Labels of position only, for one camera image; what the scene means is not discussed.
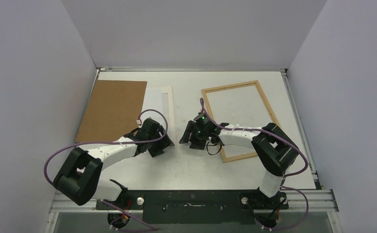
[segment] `white cable tie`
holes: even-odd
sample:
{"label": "white cable tie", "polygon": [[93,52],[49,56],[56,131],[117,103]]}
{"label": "white cable tie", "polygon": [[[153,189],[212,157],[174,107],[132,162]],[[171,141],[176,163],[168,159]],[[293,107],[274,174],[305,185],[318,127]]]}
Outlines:
{"label": "white cable tie", "polygon": [[231,136],[234,133],[234,130],[237,129],[239,126],[240,126],[240,124],[234,125],[234,127],[231,129],[231,133],[230,133]]}
{"label": "white cable tie", "polygon": [[243,127],[243,130],[241,131],[241,136],[243,136],[243,133],[245,130],[246,130],[246,126]]}

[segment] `white wall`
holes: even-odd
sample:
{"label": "white wall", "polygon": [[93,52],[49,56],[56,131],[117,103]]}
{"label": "white wall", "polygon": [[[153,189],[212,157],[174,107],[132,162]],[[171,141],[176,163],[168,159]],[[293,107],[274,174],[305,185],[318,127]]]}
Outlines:
{"label": "white wall", "polygon": [[377,232],[377,0],[328,0],[288,75],[343,231]]}
{"label": "white wall", "polygon": [[43,231],[43,164],[73,141],[95,72],[59,0],[0,0],[0,233]]}
{"label": "white wall", "polygon": [[98,67],[285,68],[326,0],[62,0]]}

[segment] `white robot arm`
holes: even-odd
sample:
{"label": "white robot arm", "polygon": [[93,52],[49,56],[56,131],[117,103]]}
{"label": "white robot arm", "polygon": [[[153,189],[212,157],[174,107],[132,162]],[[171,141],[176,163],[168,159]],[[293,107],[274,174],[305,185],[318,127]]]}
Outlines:
{"label": "white robot arm", "polygon": [[[219,137],[224,145],[237,145],[247,148],[253,148],[252,138],[257,136],[259,132],[246,132],[246,131],[227,131],[222,130]],[[133,142],[131,139],[121,137],[116,142]],[[127,158],[135,156],[137,151],[136,144],[124,144],[124,145],[107,145],[99,148],[88,150],[88,154],[96,159],[100,159],[103,162],[102,170],[105,168]],[[276,177],[269,172],[266,172],[267,178],[264,178],[266,182],[263,182],[260,186],[260,190],[268,197],[274,196],[281,185],[282,177]],[[100,179],[98,186],[92,199],[97,200],[116,200],[121,193],[119,186],[112,181]]]}
{"label": "white robot arm", "polygon": [[168,146],[174,146],[164,128],[150,118],[141,128],[110,144],[89,151],[73,149],[52,185],[78,205],[84,205],[90,199],[116,200],[123,188],[112,181],[100,179],[102,170],[147,150],[155,157]]}
{"label": "white robot arm", "polygon": [[210,141],[221,146],[237,145],[253,148],[265,167],[265,175],[259,190],[268,198],[279,192],[284,183],[285,173],[298,156],[292,147],[278,140],[280,137],[288,144],[296,145],[275,123],[259,128],[235,127],[228,123],[216,125],[206,113],[200,113],[189,121],[180,144],[190,142],[192,149],[204,149]]}

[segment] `metal bolt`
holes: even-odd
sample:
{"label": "metal bolt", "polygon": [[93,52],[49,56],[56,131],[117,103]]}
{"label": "metal bolt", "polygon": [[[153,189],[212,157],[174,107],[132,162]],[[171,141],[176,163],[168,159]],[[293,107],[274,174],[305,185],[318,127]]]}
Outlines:
{"label": "metal bolt", "polygon": [[144,203],[144,198],[137,198],[137,205],[142,205]]}
{"label": "metal bolt", "polygon": [[248,198],[247,198],[247,197],[243,197],[243,198],[241,198],[241,203],[244,204],[244,205],[247,205],[247,203],[248,203]]}

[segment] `cardboard sheet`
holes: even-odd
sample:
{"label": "cardboard sheet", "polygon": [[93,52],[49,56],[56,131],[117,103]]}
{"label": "cardboard sheet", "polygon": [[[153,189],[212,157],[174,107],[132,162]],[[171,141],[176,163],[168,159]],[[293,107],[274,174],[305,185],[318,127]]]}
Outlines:
{"label": "cardboard sheet", "polygon": [[76,142],[115,141],[137,128],[146,86],[147,82],[97,81]]}

